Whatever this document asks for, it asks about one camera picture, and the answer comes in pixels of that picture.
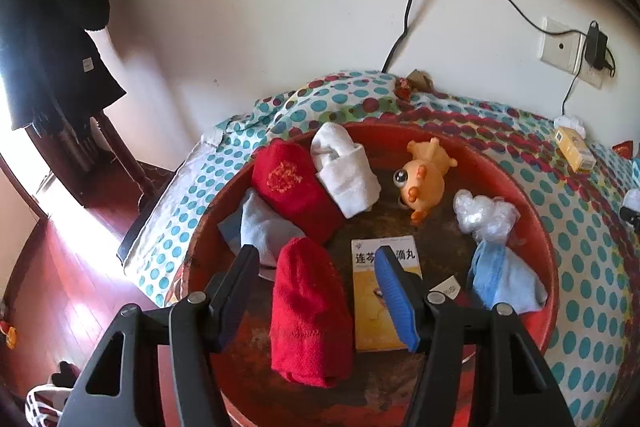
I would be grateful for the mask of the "round red metal tray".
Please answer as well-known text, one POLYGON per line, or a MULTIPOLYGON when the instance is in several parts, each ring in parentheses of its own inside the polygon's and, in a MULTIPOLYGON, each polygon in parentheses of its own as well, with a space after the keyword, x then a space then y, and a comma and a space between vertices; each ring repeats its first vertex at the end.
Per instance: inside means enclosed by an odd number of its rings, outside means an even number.
MULTIPOLYGON (((350 124, 352 139, 363 146, 382 186, 369 211, 349 219, 330 239, 329 254, 340 273, 352 315, 368 324, 388 324, 382 291, 373 271, 375 251, 393 247, 402 266, 427 287, 449 294, 460 305, 475 244, 454 214, 454 194, 500 198, 518 210, 508 245, 538 275, 547 301, 522 318, 540 349, 546 349, 558 315, 559 281, 550 237, 538 212, 506 168, 494 158, 497 145, 454 135, 448 124, 420 128, 366 121, 350 124), (437 139, 456 161, 446 174, 445 193, 420 225, 402 208, 393 174, 411 155, 410 142, 437 139)), ((331 389, 293 384, 271 367, 270 326, 273 285, 258 280, 235 340, 212 363, 224 404, 242 426, 398 426, 404 419, 422 364, 405 347, 363 351, 354 356, 349 379, 331 389)))

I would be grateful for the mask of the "yellow medicine box cartoon face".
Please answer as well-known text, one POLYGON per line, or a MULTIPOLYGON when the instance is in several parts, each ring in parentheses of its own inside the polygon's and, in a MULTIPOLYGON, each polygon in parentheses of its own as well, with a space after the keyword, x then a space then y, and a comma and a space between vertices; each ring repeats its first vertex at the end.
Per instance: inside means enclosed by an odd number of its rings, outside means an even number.
POLYGON ((375 251, 390 246, 402 269, 422 275, 416 241, 412 235, 352 240, 355 346, 358 352, 405 349, 398 338, 374 273, 375 251))

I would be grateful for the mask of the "clear plastic bag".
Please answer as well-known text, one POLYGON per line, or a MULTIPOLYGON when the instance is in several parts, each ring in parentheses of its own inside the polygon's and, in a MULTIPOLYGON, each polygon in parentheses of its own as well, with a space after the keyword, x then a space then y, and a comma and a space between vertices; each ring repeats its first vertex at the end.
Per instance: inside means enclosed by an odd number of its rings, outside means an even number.
POLYGON ((486 241, 506 245, 514 225, 521 218, 516 207, 501 197, 474 196, 468 190, 454 194, 452 208, 460 231, 471 234, 477 244, 486 241))

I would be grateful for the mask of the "grey blue sock bundle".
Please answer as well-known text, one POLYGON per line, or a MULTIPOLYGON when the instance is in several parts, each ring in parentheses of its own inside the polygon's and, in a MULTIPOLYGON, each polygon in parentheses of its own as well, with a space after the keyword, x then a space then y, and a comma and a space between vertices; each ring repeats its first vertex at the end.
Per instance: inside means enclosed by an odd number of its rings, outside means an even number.
POLYGON ((259 254, 259 276, 273 282, 281 249, 305 233, 292 222, 278 215, 254 190, 249 188, 235 212, 218 223, 218 230, 237 255, 245 245, 259 254))

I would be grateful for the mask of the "small red candy wrapper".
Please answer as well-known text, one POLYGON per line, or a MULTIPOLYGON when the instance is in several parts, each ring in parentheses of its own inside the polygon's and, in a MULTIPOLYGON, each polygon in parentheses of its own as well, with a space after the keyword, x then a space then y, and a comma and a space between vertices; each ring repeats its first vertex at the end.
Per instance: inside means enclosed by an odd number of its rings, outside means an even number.
POLYGON ((415 69, 407 77, 396 78, 394 93, 399 100, 409 102, 413 92, 434 92, 433 80, 426 72, 415 69))

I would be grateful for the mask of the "plain red sock bundle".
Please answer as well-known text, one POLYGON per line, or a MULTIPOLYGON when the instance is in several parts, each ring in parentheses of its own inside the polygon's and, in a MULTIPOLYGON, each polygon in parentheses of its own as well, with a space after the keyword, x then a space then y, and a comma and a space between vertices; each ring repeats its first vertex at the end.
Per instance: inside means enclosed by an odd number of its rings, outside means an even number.
POLYGON ((286 381, 332 388, 354 364, 354 319, 329 253, 309 237, 280 251, 272 293, 271 368, 286 381))

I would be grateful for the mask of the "red Marubi box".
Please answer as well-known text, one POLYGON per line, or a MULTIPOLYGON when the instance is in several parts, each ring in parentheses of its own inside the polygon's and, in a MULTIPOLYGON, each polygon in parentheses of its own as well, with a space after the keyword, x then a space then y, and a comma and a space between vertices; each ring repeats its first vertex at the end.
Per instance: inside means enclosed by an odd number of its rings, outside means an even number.
POLYGON ((431 291, 439 291, 462 307, 468 307, 471 304, 468 295, 454 275, 450 275, 442 283, 432 287, 431 291))

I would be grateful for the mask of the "orange rubber toy animal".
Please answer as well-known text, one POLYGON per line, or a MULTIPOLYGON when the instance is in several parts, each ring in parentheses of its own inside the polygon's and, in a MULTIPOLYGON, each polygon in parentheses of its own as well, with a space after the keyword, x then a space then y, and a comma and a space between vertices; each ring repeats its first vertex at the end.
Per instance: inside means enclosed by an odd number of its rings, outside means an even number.
POLYGON ((411 159, 393 175, 399 199, 411 210, 410 221, 417 227, 435 208, 445 192, 445 176, 458 165, 440 145, 438 138, 427 142, 410 141, 411 159))

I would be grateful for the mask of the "black power adapter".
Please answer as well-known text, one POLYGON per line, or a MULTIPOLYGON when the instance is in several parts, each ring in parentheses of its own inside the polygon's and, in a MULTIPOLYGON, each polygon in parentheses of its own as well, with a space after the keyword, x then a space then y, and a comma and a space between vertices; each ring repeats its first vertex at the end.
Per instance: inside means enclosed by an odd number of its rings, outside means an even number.
POLYGON ((606 70, 608 75, 615 76, 616 62, 608 48, 608 36, 600 29, 596 20, 590 23, 587 31, 584 57, 591 68, 599 72, 606 70))

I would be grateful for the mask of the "white sock bundle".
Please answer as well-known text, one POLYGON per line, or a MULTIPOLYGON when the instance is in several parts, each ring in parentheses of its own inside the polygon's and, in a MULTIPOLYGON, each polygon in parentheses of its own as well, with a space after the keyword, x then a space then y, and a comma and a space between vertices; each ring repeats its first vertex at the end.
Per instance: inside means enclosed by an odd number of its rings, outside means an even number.
POLYGON ((366 151, 343 126, 322 124, 312 138, 310 153, 318 180, 346 219, 369 211, 378 201, 381 185, 366 151))

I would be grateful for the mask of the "red embroidered sock bundle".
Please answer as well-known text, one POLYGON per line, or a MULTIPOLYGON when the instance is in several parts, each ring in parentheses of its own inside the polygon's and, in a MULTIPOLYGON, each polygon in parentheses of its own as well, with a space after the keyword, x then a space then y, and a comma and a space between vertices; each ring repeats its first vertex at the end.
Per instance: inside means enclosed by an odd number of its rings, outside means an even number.
POLYGON ((345 217, 317 179, 309 150, 291 141, 274 140, 258 150, 252 187, 282 218, 317 243, 328 243, 345 217))

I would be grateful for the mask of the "white wall socket plate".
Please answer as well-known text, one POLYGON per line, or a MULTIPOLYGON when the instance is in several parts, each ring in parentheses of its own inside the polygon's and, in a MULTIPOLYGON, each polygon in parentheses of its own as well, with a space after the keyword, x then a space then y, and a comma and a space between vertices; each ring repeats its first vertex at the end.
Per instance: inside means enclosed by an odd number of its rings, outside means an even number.
MULTIPOLYGON (((541 27, 550 32, 569 31, 570 28, 553 18, 546 16, 541 27)), ((543 34, 539 46, 538 58, 544 64, 567 72, 570 75, 578 75, 578 79, 590 84, 593 88, 601 89, 605 79, 608 78, 606 69, 592 68, 585 58, 582 58, 582 45, 586 38, 576 32, 567 32, 566 35, 552 36, 543 34)))

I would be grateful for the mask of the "light blue sock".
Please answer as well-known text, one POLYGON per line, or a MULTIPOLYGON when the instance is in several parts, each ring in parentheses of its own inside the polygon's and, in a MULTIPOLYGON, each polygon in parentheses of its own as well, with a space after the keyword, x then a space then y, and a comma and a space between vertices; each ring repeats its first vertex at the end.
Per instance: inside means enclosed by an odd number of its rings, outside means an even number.
POLYGON ((466 291, 477 306, 507 303, 517 314, 538 312, 548 299, 537 273, 510 248, 481 241, 471 261, 466 291))

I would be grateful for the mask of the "dark wooden coat stand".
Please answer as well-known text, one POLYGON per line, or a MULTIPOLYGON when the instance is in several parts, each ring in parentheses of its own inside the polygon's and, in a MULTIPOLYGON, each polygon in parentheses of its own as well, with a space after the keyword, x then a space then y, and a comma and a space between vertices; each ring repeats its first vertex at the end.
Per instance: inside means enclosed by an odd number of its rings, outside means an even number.
POLYGON ((155 196, 155 187, 152 181, 130 152, 128 146, 115 129, 114 124, 112 124, 111 119, 104 112, 100 112, 94 115, 94 120, 122 168, 139 187, 141 195, 138 200, 138 209, 141 210, 155 196))

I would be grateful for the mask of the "black hanging coat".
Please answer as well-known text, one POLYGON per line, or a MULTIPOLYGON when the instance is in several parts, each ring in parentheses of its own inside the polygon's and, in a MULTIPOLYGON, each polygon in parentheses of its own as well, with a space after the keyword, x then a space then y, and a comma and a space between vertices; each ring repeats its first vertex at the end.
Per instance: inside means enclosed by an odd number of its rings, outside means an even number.
POLYGON ((1 0, 1 80, 15 129, 39 135, 90 121, 125 95, 91 38, 110 20, 108 0, 1 0))

